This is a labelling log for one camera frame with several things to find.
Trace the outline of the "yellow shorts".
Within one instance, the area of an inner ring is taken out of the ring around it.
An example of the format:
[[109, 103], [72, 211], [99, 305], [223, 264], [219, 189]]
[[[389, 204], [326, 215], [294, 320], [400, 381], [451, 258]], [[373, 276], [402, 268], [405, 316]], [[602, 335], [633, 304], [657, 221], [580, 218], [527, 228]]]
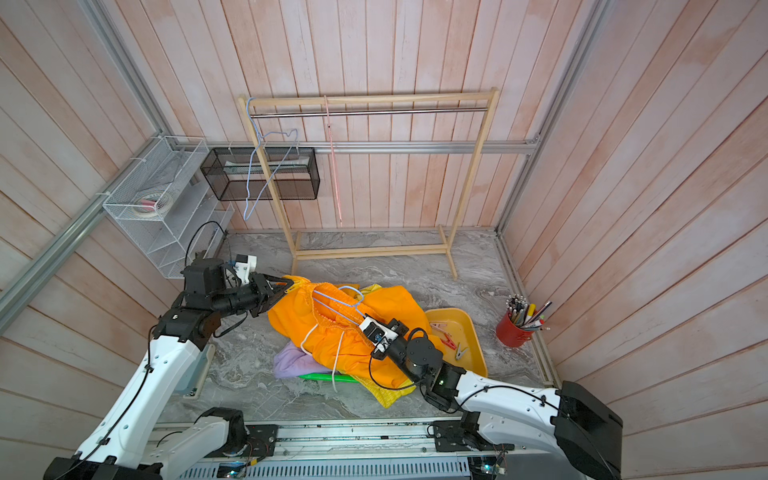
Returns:
[[[360, 310], [382, 325], [388, 325], [392, 319], [397, 319], [409, 330], [423, 328], [427, 332], [430, 331], [424, 311], [403, 286], [382, 287], [379, 284], [373, 284], [364, 287], [361, 292], [363, 298], [359, 305]], [[399, 398], [413, 391], [411, 387], [401, 390], [401, 387], [410, 384], [411, 381], [401, 372], [397, 372], [389, 359], [381, 362], [372, 361], [371, 367], [380, 384], [398, 388], [398, 391], [391, 391], [375, 386], [372, 380], [362, 379], [362, 384], [384, 408], [391, 407]]]

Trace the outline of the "purple shorts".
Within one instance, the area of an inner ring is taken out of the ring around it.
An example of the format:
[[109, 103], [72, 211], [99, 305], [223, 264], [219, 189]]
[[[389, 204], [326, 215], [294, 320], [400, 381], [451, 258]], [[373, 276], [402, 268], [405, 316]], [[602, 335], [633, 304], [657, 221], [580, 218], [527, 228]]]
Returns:
[[331, 370], [319, 364], [292, 342], [288, 342], [274, 357], [273, 374], [277, 379], [296, 378], [308, 374], [327, 374]]

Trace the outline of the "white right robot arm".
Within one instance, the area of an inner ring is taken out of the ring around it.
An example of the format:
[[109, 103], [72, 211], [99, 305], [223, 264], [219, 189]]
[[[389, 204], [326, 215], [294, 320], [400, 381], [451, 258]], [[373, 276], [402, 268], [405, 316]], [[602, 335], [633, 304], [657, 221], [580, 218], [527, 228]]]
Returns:
[[433, 407], [462, 415], [459, 440], [471, 449], [521, 447], [565, 457], [592, 479], [621, 476], [623, 421], [582, 385], [531, 388], [491, 380], [453, 365], [422, 328], [365, 318], [372, 361], [390, 360]]

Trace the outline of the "orange shorts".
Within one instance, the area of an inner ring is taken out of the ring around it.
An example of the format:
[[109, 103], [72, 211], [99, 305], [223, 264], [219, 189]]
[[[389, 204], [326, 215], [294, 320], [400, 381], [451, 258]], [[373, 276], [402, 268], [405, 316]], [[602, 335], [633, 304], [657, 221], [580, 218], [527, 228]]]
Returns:
[[[321, 365], [361, 379], [369, 379], [367, 366], [373, 344], [365, 338], [359, 327], [335, 322], [318, 314], [312, 305], [310, 294], [314, 288], [338, 294], [362, 303], [362, 293], [340, 289], [331, 283], [314, 283], [303, 277], [293, 276], [294, 286], [268, 312], [271, 326], [288, 337]], [[437, 343], [438, 338], [430, 331], [428, 338]]]

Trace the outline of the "pink wire hanger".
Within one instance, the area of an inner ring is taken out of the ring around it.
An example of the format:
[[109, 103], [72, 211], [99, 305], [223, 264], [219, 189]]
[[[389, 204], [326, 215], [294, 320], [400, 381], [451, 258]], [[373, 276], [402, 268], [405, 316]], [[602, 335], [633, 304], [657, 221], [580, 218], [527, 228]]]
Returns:
[[336, 150], [334, 145], [333, 130], [332, 130], [332, 123], [331, 123], [331, 115], [330, 115], [330, 104], [327, 96], [323, 97], [323, 101], [324, 101], [323, 106], [325, 110], [324, 129], [325, 129], [326, 139], [330, 149], [329, 164], [330, 164], [330, 173], [331, 173], [331, 183], [333, 187], [334, 206], [336, 208], [338, 224], [342, 226], [343, 212], [342, 212], [341, 195], [340, 195], [340, 189], [339, 189], [338, 162], [336, 158]]

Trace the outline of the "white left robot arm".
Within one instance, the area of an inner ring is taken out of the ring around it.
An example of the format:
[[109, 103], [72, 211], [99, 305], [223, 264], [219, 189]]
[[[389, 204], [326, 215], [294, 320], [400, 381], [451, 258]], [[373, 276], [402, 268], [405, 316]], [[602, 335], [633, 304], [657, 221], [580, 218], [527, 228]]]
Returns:
[[168, 400], [223, 318], [256, 318], [275, 306], [292, 280], [257, 272], [251, 257], [187, 259], [184, 289], [147, 336], [147, 351], [109, 412], [69, 458], [56, 457], [47, 479], [176, 479], [205, 456], [253, 451], [241, 411], [214, 407], [152, 454], [145, 453]]

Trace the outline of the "grey clothespin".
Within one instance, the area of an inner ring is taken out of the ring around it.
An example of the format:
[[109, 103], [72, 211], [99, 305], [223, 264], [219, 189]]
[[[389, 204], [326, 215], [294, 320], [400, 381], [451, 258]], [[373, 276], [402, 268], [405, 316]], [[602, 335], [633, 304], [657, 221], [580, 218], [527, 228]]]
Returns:
[[470, 351], [470, 347], [468, 345], [459, 343], [455, 349], [455, 360], [461, 361], [468, 354], [469, 351]]

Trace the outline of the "red clothespin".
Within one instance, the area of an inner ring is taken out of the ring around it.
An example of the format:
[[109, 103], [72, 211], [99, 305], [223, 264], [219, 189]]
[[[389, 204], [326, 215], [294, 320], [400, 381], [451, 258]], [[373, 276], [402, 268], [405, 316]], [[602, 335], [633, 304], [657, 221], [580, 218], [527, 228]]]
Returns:
[[456, 350], [457, 345], [454, 343], [450, 336], [441, 339], [441, 342], [451, 350]]

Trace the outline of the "pink clothespin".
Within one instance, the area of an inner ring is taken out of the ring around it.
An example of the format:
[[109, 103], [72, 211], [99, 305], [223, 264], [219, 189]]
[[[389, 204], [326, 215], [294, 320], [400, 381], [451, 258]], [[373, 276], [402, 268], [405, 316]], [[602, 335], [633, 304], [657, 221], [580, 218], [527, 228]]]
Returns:
[[431, 328], [433, 330], [439, 331], [443, 334], [449, 334], [449, 331], [447, 330], [447, 325], [443, 323], [431, 323]]

